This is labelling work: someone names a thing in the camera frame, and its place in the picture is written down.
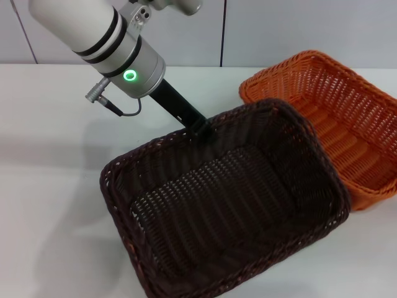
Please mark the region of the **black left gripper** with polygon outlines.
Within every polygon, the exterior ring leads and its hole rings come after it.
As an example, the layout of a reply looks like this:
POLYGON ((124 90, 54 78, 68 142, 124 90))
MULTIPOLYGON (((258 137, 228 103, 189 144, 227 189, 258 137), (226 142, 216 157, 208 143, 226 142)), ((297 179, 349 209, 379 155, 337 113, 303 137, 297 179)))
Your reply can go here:
POLYGON ((149 96, 185 126, 191 136, 198 137, 199 144, 214 141, 215 131, 211 123, 165 79, 149 96))

